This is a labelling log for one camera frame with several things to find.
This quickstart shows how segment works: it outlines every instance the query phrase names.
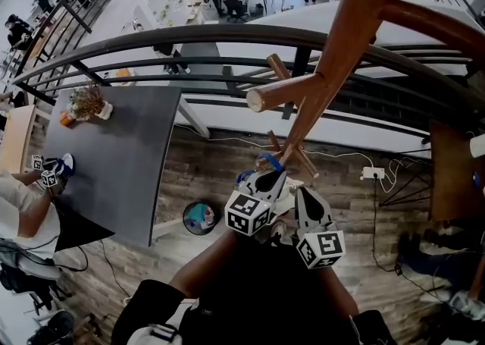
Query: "wooden floor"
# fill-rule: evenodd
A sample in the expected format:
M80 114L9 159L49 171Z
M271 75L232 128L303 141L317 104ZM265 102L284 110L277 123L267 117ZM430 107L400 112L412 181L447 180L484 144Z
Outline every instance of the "wooden floor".
M215 139L234 136L268 144L265 137L213 132ZM307 143L305 148L334 155L352 152L317 143ZM158 221L179 218L186 205L197 199L210 199L222 210L234 188L237 174L252 169L259 153L261 149L258 147L240 141L207 141L187 129L174 128L158 197ZM377 167L387 167L390 161L377 153L366 152L366 155ZM345 233L347 254L334 267L336 273L355 297L361 311L379 309L398 343L408 343L418 332L419 319L430 314L435 307L419 302L422 291L414 284L398 278L393 272L380 270L374 263L371 253L374 182L359 179L362 167L369 165L368 160L360 155L310 157L321 173L317 180L311 180L298 165L289 166L289 176L304 180L330 203L333 217ZM409 179L416 171L415 167L411 166L409 171L404 168L399 170L398 185ZM420 184L412 184L409 189L421 188ZM377 185L377 198L382 200L387 196ZM376 256L381 265L393 267L397 240L403 231L422 232L428 226L427 207L427 201L422 201L377 209ZM106 254L118 281L132 295L143 279L168 282L182 265L211 245L224 228L221 222L208 236L196 237L181 226L177 231L160 237L147 249L105 240ZM92 312L103 319L103 337L99 342L109 343L126 295L114 282L102 245L99 242L89 244L85 251L89 257L89 269L81 273L64 273L63 285L76 294L67 305L79 315ZM78 249L60 252L55 260L83 265ZM409 270L405 273L422 287L432 288L430 277L415 275Z

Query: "dark gray tabletop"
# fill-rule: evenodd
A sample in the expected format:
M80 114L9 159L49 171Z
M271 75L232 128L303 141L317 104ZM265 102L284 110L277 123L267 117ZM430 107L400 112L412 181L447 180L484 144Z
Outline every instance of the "dark gray tabletop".
M149 246L158 185L180 101L180 89L165 86L103 87L111 117L59 124L70 90L62 90L48 126L43 155L75 160L75 175L61 201L115 232Z

